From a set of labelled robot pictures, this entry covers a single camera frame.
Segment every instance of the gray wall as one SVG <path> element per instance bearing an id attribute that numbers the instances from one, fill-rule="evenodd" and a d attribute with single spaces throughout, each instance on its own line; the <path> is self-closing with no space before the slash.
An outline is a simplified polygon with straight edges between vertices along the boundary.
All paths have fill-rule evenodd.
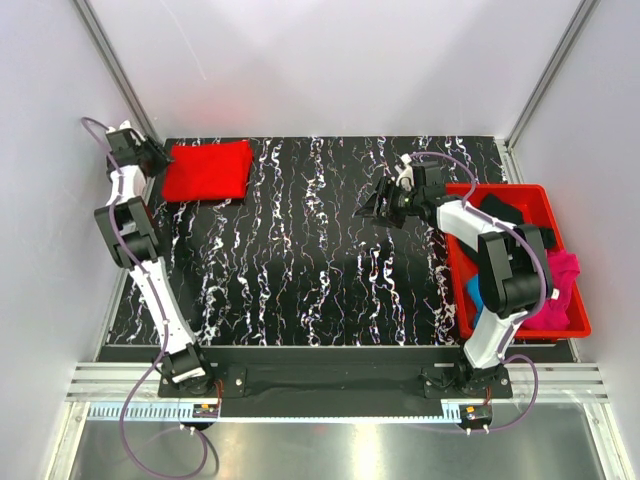
<path id="1" fill-rule="evenodd" d="M 504 136 L 579 3 L 92 0 L 178 137 Z"/>
<path id="2" fill-rule="evenodd" d="M 127 109 L 71 2 L 0 5 L 0 478 L 41 478 L 116 268 L 93 222 L 104 159 L 79 117 Z"/>
<path id="3" fill-rule="evenodd" d="M 640 473 L 640 2 L 598 6 L 516 146 L 527 182 L 549 193 L 580 289 L 596 360 Z"/>

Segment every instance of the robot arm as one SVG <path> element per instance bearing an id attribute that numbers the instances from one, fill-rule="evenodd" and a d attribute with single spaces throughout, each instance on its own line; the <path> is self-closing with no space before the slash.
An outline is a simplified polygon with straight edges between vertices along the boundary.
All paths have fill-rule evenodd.
<path id="1" fill-rule="evenodd" d="M 499 219 L 470 205 L 463 206 L 458 196 L 446 194 L 436 162 L 416 167 L 411 165 L 408 155 L 402 161 L 404 169 L 398 169 L 398 177 L 381 179 L 376 192 L 355 214 L 372 218 L 374 224 L 397 228 L 402 228 L 407 216 L 418 216 L 478 252 L 480 295 L 485 308 L 463 347 L 455 377 L 461 388 L 482 386 L 482 382 L 486 385 L 495 378 L 522 317 L 540 297 L 537 271 L 524 249 L 496 226 Z M 528 224 L 501 224 L 514 229 L 531 246 L 542 266 L 546 292 L 550 295 L 551 274 L 539 229 Z"/>
<path id="2" fill-rule="evenodd" d="M 107 205 L 94 212 L 96 222 L 114 261 L 128 271 L 140 288 L 160 344 L 165 345 L 166 341 L 163 378 L 177 390 L 204 395 L 213 386 L 213 371 L 180 312 L 169 284 L 156 226 L 141 196 L 147 179 L 162 172 L 170 158 L 160 145 L 136 132 L 128 122 L 117 130 L 110 129 L 107 140 L 120 172 L 107 164 L 112 191 Z M 123 249 L 121 241 L 130 252 Z"/>

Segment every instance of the red tray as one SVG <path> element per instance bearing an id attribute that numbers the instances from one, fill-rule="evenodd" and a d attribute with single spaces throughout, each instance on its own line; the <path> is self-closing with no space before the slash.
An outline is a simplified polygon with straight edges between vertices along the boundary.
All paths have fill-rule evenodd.
<path id="1" fill-rule="evenodd" d="M 469 184 L 448 184 L 447 193 L 465 195 L 471 185 Z M 472 205 L 478 206 L 489 193 L 493 193 L 500 200 L 507 202 L 518 208 L 524 215 L 524 221 L 533 223 L 541 227 L 551 227 L 556 234 L 557 246 L 553 251 L 564 249 L 562 237 L 553 218 L 551 205 L 547 199 L 547 194 L 539 185 L 478 185 L 469 201 Z M 467 293 L 467 282 L 478 273 L 476 265 L 462 253 L 458 242 L 452 235 L 447 235 L 447 247 L 449 248 L 449 266 L 453 277 L 453 292 L 458 307 L 458 328 L 461 338 L 469 338 L 473 333 L 473 318 L 476 314 L 476 307 Z M 522 339 L 550 339 L 561 338 L 581 338 L 591 334 L 591 325 L 587 318 L 587 313 L 582 303 L 582 297 L 576 284 L 571 292 L 571 303 L 567 309 L 569 326 L 566 330 L 528 330 L 522 327 L 516 333 L 516 338 Z"/>

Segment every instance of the red towel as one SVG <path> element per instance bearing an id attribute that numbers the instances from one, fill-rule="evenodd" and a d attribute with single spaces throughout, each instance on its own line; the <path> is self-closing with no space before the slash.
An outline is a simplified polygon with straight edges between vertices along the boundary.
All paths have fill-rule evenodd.
<path id="1" fill-rule="evenodd" d="M 167 202 L 244 198 L 253 153 L 249 142 L 176 145 L 162 196 Z"/>
<path id="2" fill-rule="evenodd" d="M 549 260 L 553 287 L 558 290 L 557 298 L 547 299 L 540 313 L 525 320 L 522 326 L 530 330 L 566 330 L 569 326 L 569 317 L 566 312 L 571 302 L 573 283 L 580 275 L 580 263 L 578 257 L 565 250 L 549 252 L 547 260 Z"/>

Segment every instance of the blue cloth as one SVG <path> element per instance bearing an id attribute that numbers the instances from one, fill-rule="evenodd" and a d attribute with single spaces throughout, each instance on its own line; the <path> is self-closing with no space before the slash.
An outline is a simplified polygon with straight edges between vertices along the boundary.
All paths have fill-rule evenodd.
<path id="1" fill-rule="evenodd" d="M 473 328 L 476 328 L 478 324 L 478 320 L 480 319 L 480 314 L 482 313 L 482 309 L 484 308 L 484 303 L 482 303 L 482 297 L 480 296 L 480 283 L 478 281 L 478 275 L 473 277 L 467 283 L 467 293 L 473 300 L 473 303 L 476 306 L 476 316 L 473 317 Z"/>

